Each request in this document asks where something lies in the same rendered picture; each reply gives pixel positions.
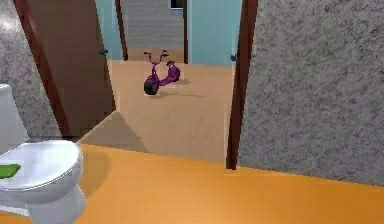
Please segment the white toilet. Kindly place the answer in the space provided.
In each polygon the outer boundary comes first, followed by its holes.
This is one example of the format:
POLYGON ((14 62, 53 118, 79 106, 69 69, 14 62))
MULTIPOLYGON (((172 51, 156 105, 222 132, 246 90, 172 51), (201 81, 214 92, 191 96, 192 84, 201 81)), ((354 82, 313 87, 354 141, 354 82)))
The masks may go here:
POLYGON ((8 84, 0 84, 2 164, 21 168, 0 179, 0 211, 26 216, 34 224, 73 224, 82 215, 82 149, 67 140, 31 143, 8 84))

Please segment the green flat object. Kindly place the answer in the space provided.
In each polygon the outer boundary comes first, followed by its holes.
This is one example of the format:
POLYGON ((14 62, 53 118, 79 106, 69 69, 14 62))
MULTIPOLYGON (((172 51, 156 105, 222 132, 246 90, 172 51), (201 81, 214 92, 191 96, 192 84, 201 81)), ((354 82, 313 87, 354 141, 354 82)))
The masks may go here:
POLYGON ((13 177, 21 168, 19 164, 2 164, 0 165, 0 179, 13 177))

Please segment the brown room door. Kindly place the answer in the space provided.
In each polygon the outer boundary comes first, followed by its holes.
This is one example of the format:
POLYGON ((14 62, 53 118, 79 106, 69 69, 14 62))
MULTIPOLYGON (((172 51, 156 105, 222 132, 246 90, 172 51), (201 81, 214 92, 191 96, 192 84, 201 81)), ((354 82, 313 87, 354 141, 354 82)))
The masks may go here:
POLYGON ((68 129, 80 139, 115 110, 95 0, 28 0, 68 129))

